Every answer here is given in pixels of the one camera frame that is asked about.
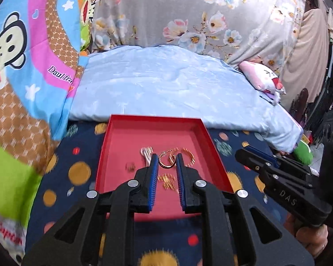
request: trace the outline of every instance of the light blue bedsheet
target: light blue bedsheet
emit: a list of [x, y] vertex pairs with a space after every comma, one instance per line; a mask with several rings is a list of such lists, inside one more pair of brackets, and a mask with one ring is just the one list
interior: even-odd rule
[[111, 114], [201, 118], [208, 128], [259, 132], [286, 152], [303, 132], [240, 72], [177, 46], [122, 46], [90, 55], [69, 118], [107, 121]]

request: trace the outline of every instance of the colorful blanket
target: colorful blanket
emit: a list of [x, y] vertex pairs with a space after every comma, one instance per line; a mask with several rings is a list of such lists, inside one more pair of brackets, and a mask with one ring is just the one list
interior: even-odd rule
[[0, 5], [0, 241], [20, 262], [33, 199], [88, 62], [95, 0]]

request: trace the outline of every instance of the blue fabric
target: blue fabric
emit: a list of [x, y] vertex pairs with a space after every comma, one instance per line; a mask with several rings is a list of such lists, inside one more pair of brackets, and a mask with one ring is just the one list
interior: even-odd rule
[[[34, 201], [27, 229], [26, 252], [29, 251], [33, 243], [42, 237], [47, 223], [57, 221], [70, 206], [84, 197], [86, 192], [95, 186], [94, 181], [104, 138], [104, 134], [101, 133], [103, 130], [101, 124], [98, 126], [98, 123], [95, 122], [75, 123], [68, 129], [67, 136], [56, 150], [57, 163], [49, 173], [44, 175]], [[219, 136], [220, 132], [226, 134], [228, 140], [222, 140]], [[218, 141], [218, 143], [226, 143], [229, 146], [227, 153], [220, 153], [226, 170], [236, 173], [243, 188], [283, 223], [286, 210], [271, 198], [268, 198], [267, 203], [265, 203], [264, 194], [258, 190], [254, 182], [256, 173], [247, 170], [234, 158], [235, 151], [242, 148], [244, 141], [271, 155], [271, 151], [266, 142], [262, 141], [262, 137], [258, 133], [256, 133], [256, 137], [255, 133], [251, 132], [247, 135], [241, 131], [219, 129], [209, 129], [209, 134], [215, 145]], [[90, 167], [91, 176], [83, 185], [74, 186], [71, 195], [67, 196], [67, 192], [72, 187], [72, 182], [68, 177], [69, 169], [79, 161], [84, 161]], [[48, 189], [57, 194], [56, 202], [51, 207], [47, 207], [43, 203], [43, 195]], [[201, 226], [200, 216], [170, 221], [135, 223], [135, 265], [145, 252], [164, 249], [172, 251], [180, 265], [196, 266], [202, 257]]]
[[207, 128], [261, 133], [292, 152], [302, 128], [223, 61], [177, 46], [123, 46], [89, 55], [69, 119], [111, 114], [201, 118]]

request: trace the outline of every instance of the red box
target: red box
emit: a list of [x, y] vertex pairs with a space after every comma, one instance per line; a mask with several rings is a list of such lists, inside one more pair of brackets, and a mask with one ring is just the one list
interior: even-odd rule
[[[187, 148], [195, 156], [193, 168], [200, 176], [220, 190], [233, 192], [226, 170], [201, 119], [111, 115], [102, 146], [96, 190], [100, 193], [115, 190], [120, 184], [133, 179], [134, 172], [126, 163], [134, 163], [136, 170], [145, 167], [142, 147], [153, 147], [157, 155], [169, 149]], [[189, 156], [183, 153], [184, 162]], [[176, 167], [166, 170], [159, 166], [158, 175], [170, 173], [176, 177]], [[157, 182], [155, 204], [150, 214], [135, 214], [136, 221], [177, 219], [187, 217], [180, 206], [176, 191], [164, 189]]]

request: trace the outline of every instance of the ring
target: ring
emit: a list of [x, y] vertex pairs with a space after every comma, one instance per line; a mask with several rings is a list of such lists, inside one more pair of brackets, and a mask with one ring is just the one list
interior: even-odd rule
[[[170, 163], [175, 163], [176, 162], [176, 157], [175, 157], [174, 153], [178, 150], [179, 150], [178, 148], [174, 148], [174, 149], [171, 150], [171, 153], [169, 155]], [[186, 149], [186, 148], [182, 148], [182, 151], [186, 152], [189, 155], [189, 157], [191, 158], [191, 162], [189, 164], [185, 164], [185, 166], [186, 167], [191, 167], [192, 165], [194, 165], [195, 156], [191, 153], [191, 151]]]
[[164, 168], [164, 169], [171, 169], [171, 168], [174, 167], [174, 165], [175, 165], [175, 163], [176, 163], [176, 156], [175, 156], [175, 155], [173, 155], [173, 156], [174, 156], [174, 162], [173, 162], [172, 165], [170, 165], [170, 166], [164, 165], [164, 164], [162, 163], [162, 161], [161, 161], [162, 156], [165, 155], [165, 154], [168, 153], [168, 152], [171, 152], [171, 151], [173, 151], [173, 149], [171, 149], [171, 150], [169, 150], [169, 151], [166, 151], [166, 152], [163, 152], [162, 154], [159, 155], [158, 163], [159, 163], [159, 165], [160, 165], [162, 168]]

